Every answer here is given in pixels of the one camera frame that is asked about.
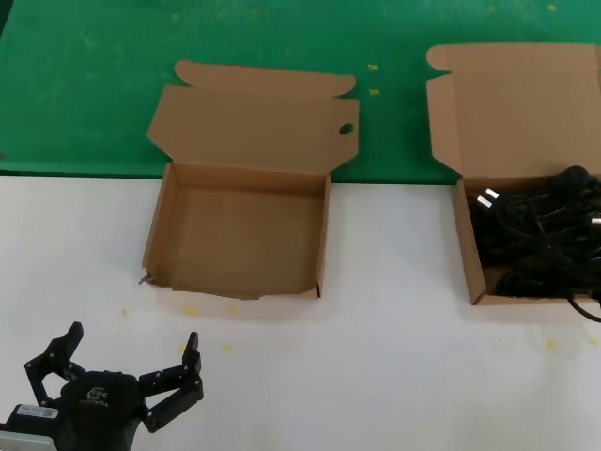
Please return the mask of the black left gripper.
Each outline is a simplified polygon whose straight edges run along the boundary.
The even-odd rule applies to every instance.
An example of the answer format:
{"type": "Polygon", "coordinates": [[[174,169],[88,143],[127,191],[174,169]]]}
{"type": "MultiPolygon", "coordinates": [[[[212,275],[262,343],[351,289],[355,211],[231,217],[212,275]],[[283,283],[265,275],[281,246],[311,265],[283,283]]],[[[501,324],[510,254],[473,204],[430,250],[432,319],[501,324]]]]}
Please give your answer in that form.
{"type": "Polygon", "coordinates": [[[141,419],[155,433],[204,398],[197,332],[190,333],[180,365],[138,380],[121,372],[85,373],[71,360],[83,337],[83,324],[74,321],[65,335],[54,338],[42,354],[24,365],[41,407],[55,404],[43,384],[47,376],[55,374],[68,382],[61,390],[58,410],[73,432],[72,450],[129,450],[141,419]],[[147,398],[167,392],[170,395],[154,407],[147,406],[147,398]]]}

